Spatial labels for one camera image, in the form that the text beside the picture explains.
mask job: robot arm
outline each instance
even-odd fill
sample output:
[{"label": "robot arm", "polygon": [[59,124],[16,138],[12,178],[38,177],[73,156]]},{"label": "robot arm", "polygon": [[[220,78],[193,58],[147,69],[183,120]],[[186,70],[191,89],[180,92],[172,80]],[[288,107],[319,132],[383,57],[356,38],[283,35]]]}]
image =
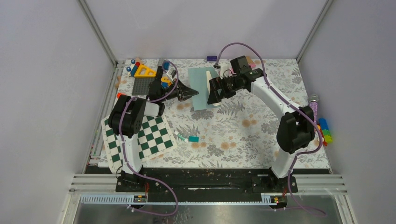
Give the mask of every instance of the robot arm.
[{"label": "robot arm", "polygon": [[[120,120],[122,112],[130,99],[130,96],[121,95],[109,116],[109,126],[113,129],[118,141],[120,142],[122,141],[119,130]],[[129,164],[136,172],[139,172],[142,167],[139,157],[137,133],[140,131],[143,116],[161,116],[164,109],[165,106],[163,103],[151,103],[142,98],[137,98],[128,106],[127,113],[124,115],[122,121],[121,131],[125,140],[125,156],[128,158]],[[126,162],[123,162],[122,166],[122,170],[126,173],[133,174],[133,172],[127,167]]]},{"label": "robot arm", "polygon": [[[230,98],[239,89],[247,89],[275,113],[279,119],[276,139],[281,149],[271,167],[270,175],[276,182],[276,180],[287,176],[296,154],[307,147],[309,142],[314,139],[314,128],[303,116],[290,108],[269,89],[264,81],[262,69],[252,70],[245,56],[231,60],[231,66],[235,74],[229,77],[213,78],[209,81],[211,91],[208,104],[218,103],[222,98]],[[288,99],[276,87],[273,86],[273,88],[282,97]],[[297,108],[300,107],[290,99],[289,102]],[[309,106],[300,107],[300,110],[313,119],[313,111]]]}]

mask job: metal frame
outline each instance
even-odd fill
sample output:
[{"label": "metal frame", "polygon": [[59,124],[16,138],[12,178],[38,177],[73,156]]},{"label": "metal frame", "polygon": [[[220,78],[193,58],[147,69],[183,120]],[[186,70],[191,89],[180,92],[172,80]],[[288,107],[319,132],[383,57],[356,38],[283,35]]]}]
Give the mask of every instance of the metal frame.
[{"label": "metal frame", "polygon": [[88,153],[86,155],[86,160],[84,160],[85,163],[83,164],[84,167],[82,169],[83,173],[86,170],[86,165],[87,163],[89,163],[90,158],[100,157],[100,152],[103,147],[103,137],[101,134],[102,128],[100,126],[100,122],[106,115],[110,114],[114,106],[114,100],[117,94],[117,90],[114,88],[114,84],[117,81],[117,76],[121,76],[124,66],[125,65],[123,63],[117,64],[117,67],[114,68],[114,72],[112,73],[111,79],[109,80],[109,83],[107,85],[105,98],[103,99],[103,103],[100,110],[100,115],[96,120],[96,126],[95,129],[93,130],[92,140],[90,141]]},{"label": "metal frame", "polygon": [[[134,202],[134,196],[142,196],[144,192],[133,194],[83,194],[81,203],[87,204],[122,204],[122,205],[176,205],[175,202]],[[257,202],[179,202],[179,205],[276,205],[271,202],[270,195],[261,194]]]},{"label": "metal frame", "polygon": [[71,200],[71,194],[67,194],[66,200],[62,206],[62,211],[61,214],[59,215],[57,223],[62,223],[65,220],[67,209],[69,208],[70,205],[70,200]]},{"label": "metal frame", "polygon": [[323,18],[325,17],[325,15],[327,14],[327,12],[329,11],[330,6],[332,5],[332,3],[334,2],[334,0],[327,0],[325,5],[322,8],[322,11],[320,11],[318,18],[316,19],[315,23],[313,24],[312,29],[310,30],[307,38],[305,39],[305,42],[300,50],[300,52],[297,54],[297,63],[300,63],[301,58],[303,57],[305,51],[307,50],[307,47],[309,46],[313,36],[315,35],[316,31],[318,30],[320,24],[323,21]]},{"label": "metal frame", "polygon": [[113,63],[113,65],[115,66],[117,63],[117,59],[114,56],[109,44],[107,43],[105,37],[103,36],[102,31],[99,28],[98,23],[96,22],[95,18],[92,15],[91,10],[89,9],[88,4],[86,3],[85,0],[78,0],[81,9],[83,10],[85,16],[87,17],[87,20],[89,22],[89,24],[91,25],[93,31],[95,32],[96,36],[98,37],[98,40],[100,42],[100,44],[102,45],[103,49],[105,50],[107,56],[109,57],[110,61]]},{"label": "metal frame", "polygon": [[[344,224],[355,224],[356,217],[352,210],[347,189],[341,175],[293,175],[299,188],[295,195],[332,195],[336,200],[341,220]],[[115,192],[117,178],[115,175],[76,174],[70,189],[70,202],[63,223],[71,224],[74,221],[81,196],[87,194],[130,196],[130,193]],[[242,205],[243,202],[213,203],[216,205]]]}]

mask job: white wall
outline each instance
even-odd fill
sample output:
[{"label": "white wall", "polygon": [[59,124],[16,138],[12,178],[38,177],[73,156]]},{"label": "white wall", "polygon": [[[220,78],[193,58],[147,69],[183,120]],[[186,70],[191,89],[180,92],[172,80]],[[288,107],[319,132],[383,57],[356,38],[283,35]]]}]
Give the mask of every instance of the white wall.
[{"label": "white wall", "polygon": [[[120,59],[206,58],[244,42],[263,58],[296,58],[326,0],[87,0]],[[253,55],[242,46],[223,56]]]},{"label": "white wall", "polygon": [[300,63],[360,224],[394,223],[396,1],[337,0]]},{"label": "white wall", "polygon": [[53,224],[112,65],[76,0],[0,3],[0,223]]}]

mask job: floral tablecloth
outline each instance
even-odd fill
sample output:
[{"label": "floral tablecloth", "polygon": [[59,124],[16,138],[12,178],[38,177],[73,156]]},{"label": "floral tablecloth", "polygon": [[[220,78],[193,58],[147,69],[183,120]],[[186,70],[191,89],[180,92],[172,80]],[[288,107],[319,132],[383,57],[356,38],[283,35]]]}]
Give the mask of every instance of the floral tablecloth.
[{"label": "floral tablecloth", "polygon": [[[203,59],[171,60],[179,70],[180,80],[187,86],[188,68],[212,67]],[[261,68],[259,60],[254,60]],[[158,60],[143,60],[156,70]],[[266,73],[286,96],[300,105],[308,105],[307,94],[295,59],[264,60]],[[122,73],[118,92],[131,95],[134,78],[126,69]],[[145,167],[165,168],[269,168],[275,161],[279,146],[276,142],[278,120],[275,114],[247,90],[224,99],[220,108],[194,111],[192,100],[165,102],[163,116],[173,130],[185,136],[198,136],[199,142],[178,141],[177,149],[143,163]],[[315,138],[307,150],[313,150]],[[296,168],[328,168],[324,149],[315,154],[299,156]]]}]

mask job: small blue object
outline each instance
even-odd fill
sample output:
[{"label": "small blue object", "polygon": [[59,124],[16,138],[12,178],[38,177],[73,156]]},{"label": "small blue object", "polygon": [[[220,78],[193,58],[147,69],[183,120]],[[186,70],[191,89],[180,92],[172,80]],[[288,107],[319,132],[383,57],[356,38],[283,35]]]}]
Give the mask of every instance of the small blue object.
[{"label": "small blue object", "polygon": [[199,137],[197,136],[189,136],[188,141],[190,142],[199,142]]},{"label": "small blue object", "polygon": [[217,61],[217,56],[208,56],[206,57],[206,60],[209,62],[215,62]]},{"label": "small blue object", "polygon": [[131,76],[132,76],[132,77],[135,77],[135,73],[136,73],[138,67],[139,67],[139,66],[136,66],[136,64],[135,64],[134,68],[133,68],[132,71],[131,71]]},{"label": "small blue object", "polygon": [[319,124],[322,130],[329,130],[329,127],[327,126],[327,122],[324,118],[319,118]]},{"label": "small blue object", "polygon": [[165,63],[163,64],[163,69],[169,70],[169,62],[165,62]]}]

